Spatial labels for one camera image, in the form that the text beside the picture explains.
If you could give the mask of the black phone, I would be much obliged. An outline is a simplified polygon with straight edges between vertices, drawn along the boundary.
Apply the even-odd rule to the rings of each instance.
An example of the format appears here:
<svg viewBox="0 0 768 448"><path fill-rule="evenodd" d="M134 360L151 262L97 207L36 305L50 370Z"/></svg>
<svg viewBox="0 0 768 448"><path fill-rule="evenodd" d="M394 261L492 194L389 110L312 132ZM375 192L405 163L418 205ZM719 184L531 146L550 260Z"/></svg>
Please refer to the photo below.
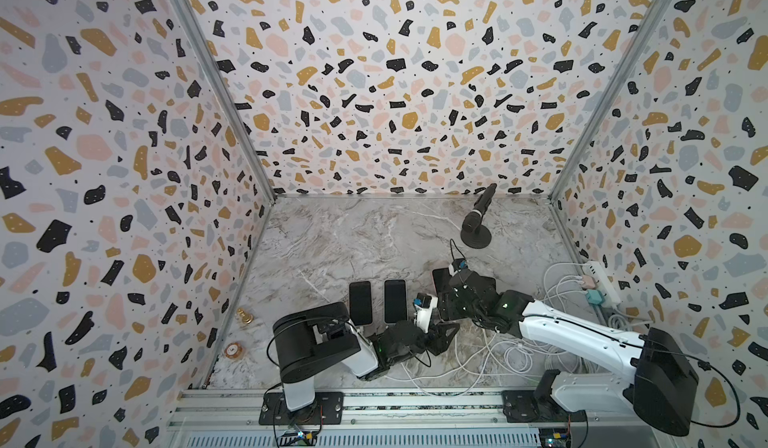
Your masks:
<svg viewBox="0 0 768 448"><path fill-rule="evenodd" d="M455 289L450 285L451 278L452 275L448 268L437 268L432 271L439 307L446 307L449 299L456 294Z"/></svg>
<svg viewBox="0 0 768 448"><path fill-rule="evenodd" d="M395 324L408 318L406 282L389 279L384 283L384 321Z"/></svg>
<svg viewBox="0 0 768 448"><path fill-rule="evenodd" d="M373 322L370 281L355 281L349 284L348 305L351 321L356 326L367 326Z"/></svg>

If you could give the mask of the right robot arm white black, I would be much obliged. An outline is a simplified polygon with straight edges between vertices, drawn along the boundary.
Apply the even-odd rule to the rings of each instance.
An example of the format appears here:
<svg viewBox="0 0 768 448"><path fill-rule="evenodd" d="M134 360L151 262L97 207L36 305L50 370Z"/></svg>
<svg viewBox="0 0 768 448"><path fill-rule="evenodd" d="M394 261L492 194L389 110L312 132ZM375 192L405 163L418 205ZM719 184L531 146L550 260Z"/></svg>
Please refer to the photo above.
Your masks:
<svg viewBox="0 0 768 448"><path fill-rule="evenodd" d="M438 268L432 278L444 321L545 343L602 367L602 372L547 374L538 389L567 412L635 414L668 435L689 434L699 377L667 332L622 331L559 311L468 268Z"/></svg>

